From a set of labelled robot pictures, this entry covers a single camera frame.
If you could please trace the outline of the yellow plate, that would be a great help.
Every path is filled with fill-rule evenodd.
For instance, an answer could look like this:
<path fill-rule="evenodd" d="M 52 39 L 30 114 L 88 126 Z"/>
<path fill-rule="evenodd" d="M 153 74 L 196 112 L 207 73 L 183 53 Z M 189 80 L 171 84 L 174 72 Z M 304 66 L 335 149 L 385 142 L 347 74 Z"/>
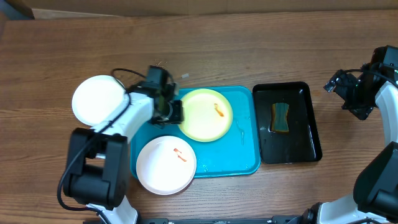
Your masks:
<path fill-rule="evenodd" d="M 181 101 L 183 121 L 178 127 L 190 139 L 211 142 L 229 131 L 233 110 L 231 103 L 221 93 L 200 88 L 188 92 Z"/>

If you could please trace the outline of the green yellow sponge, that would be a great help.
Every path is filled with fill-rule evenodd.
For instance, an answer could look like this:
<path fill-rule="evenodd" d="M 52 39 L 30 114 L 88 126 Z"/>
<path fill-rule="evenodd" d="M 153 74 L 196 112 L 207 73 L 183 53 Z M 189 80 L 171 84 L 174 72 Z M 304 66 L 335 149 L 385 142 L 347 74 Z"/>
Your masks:
<path fill-rule="evenodd" d="M 271 106 L 271 131 L 274 133 L 287 134 L 289 105 L 287 103 L 274 103 Z"/>

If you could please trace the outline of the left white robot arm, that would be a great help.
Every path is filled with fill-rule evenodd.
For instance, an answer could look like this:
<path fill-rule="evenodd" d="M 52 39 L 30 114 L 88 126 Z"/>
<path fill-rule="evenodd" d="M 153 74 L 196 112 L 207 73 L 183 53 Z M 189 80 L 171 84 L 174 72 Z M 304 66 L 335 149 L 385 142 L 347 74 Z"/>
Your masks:
<path fill-rule="evenodd" d="M 146 122 L 179 124 L 182 102 L 163 96 L 127 94 L 100 124 L 76 128 L 68 148 L 67 164 L 57 189 L 59 204 L 71 209 L 62 195 L 74 198 L 78 211 L 95 212 L 102 223 L 135 223 L 138 213 L 126 197 L 130 178 L 128 147 Z"/>

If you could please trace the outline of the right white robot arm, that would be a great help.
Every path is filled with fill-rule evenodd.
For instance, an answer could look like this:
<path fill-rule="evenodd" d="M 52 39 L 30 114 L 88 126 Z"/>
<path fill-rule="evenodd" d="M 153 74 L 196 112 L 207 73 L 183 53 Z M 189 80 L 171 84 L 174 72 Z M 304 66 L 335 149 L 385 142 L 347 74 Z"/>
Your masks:
<path fill-rule="evenodd" d="M 363 74 L 379 77 L 373 97 L 381 112 L 386 146 L 360 173 L 352 194 L 318 202 L 291 223 L 397 223 L 397 68 Z"/>

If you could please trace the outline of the black water tray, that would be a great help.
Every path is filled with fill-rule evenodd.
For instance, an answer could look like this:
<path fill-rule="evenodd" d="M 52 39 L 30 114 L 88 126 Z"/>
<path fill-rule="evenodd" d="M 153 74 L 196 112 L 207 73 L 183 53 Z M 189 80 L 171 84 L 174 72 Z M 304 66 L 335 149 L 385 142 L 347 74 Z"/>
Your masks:
<path fill-rule="evenodd" d="M 305 82 L 258 84 L 253 87 L 252 95 L 263 162 L 316 162 L 322 158 L 310 88 Z M 271 131 L 274 103 L 289 105 L 287 134 Z"/>

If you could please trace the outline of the teal plastic tray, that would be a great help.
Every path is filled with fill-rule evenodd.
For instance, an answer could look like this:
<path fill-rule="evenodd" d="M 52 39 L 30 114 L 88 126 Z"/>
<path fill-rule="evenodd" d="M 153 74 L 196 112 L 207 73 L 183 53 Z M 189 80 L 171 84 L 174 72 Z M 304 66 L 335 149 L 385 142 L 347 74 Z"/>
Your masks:
<path fill-rule="evenodd" d="M 214 86 L 230 102 L 233 122 L 229 131 L 212 142 L 198 142 L 181 132 L 176 124 L 154 126 L 144 123 L 131 141 L 130 170 L 134 177 L 142 148 L 160 136 L 176 136 L 193 148 L 197 157 L 195 178 L 253 174 L 260 166 L 259 137 L 252 93 L 244 86 Z"/>

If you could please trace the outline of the white plate with stain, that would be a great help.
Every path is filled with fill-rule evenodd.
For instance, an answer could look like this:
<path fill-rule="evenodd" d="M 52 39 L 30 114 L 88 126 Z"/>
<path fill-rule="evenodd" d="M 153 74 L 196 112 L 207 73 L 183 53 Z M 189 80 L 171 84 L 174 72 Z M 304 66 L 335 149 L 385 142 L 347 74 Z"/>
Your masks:
<path fill-rule="evenodd" d="M 139 182 L 157 195 L 172 195 L 185 189 L 195 176 L 197 158 L 181 138 L 161 136 L 148 142 L 137 157 Z"/>

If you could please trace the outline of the brown cardboard panel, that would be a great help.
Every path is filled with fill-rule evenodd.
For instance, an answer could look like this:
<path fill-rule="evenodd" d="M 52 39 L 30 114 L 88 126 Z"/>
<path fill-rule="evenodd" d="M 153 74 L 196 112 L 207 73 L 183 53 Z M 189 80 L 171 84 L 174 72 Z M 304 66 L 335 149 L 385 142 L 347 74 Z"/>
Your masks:
<path fill-rule="evenodd" d="M 397 0 L 10 0 L 17 10 L 34 9 L 113 16 L 169 16 L 260 12 L 397 9 Z"/>

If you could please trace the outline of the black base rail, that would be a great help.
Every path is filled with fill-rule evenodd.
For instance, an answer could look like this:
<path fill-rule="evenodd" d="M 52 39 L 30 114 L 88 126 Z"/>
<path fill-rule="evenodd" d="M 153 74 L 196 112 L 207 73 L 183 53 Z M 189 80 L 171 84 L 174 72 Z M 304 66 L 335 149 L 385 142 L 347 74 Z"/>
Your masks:
<path fill-rule="evenodd" d="M 138 218 L 137 224 L 287 224 L 300 223 L 301 216 L 276 215 L 272 218 L 233 218 L 233 219 L 184 219 L 168 220 L 167 218 Z"/>

